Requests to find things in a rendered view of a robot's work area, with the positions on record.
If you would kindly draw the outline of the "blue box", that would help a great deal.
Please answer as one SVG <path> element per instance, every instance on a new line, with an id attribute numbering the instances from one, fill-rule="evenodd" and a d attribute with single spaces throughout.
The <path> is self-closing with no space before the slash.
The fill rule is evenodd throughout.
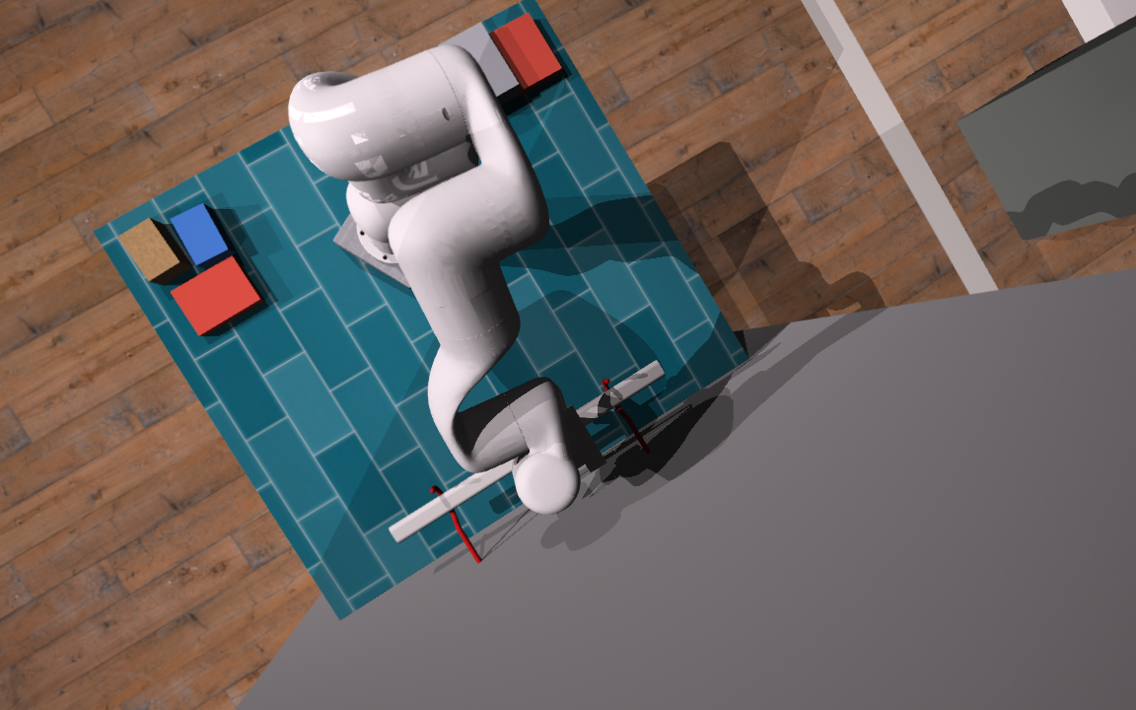
<path id="1" fill-rule="evenodd" d="M 201 203 L 172 219 L 186 251 L 199 268 L 211 268 L 231 254 L 239 254 L 222 228 L 214 208 Z"/>

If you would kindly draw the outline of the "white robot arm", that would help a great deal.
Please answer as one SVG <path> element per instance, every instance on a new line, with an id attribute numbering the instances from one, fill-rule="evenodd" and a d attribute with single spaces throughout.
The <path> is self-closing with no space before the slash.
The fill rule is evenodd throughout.
<path id="1" fill-rule="evenodd" d="M 362 77 L 315 73 L 290 94 L 289 122 L 324 174 L 370 179 L 350 181 L 346 204 L 362 247 L 400 266 L 436 333 L 428 401 L 456 462 L 471 473 L 511 462 L 531 511 L 565 511 L 582 463 L 594 471 L 605 459 L 554 381 L 457 414 L 523 326 L 499 262 L 549 228 L 531 159 L 476 58 L 433 45 Z"/>

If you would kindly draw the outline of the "tan cardboard box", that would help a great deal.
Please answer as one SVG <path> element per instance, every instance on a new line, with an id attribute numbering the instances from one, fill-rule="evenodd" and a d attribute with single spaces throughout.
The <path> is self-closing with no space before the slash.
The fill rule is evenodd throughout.
<path id="1" fill-rule="evenodd" d="M 149 282 L 167 284 L 193 268 L 162 222 L 147 219 L 120 235 L 122 245 Z"/>

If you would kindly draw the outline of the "red rectangular block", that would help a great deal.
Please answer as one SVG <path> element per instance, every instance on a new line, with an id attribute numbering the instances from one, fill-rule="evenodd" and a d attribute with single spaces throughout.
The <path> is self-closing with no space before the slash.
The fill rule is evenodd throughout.
<path id="1" fill-rule="evenodd" d="M 173 289 L 172 295 L 199 336 L 209 335 L 265 301 L 239 258 L 232 254 Z"/>
<path id="2" fill-rule="evenodd" d="M 490 37 L 519 82 L 520 97 L 562 75 L 562 66 L 556 60 L 529 12 L 491 32 Z"/>

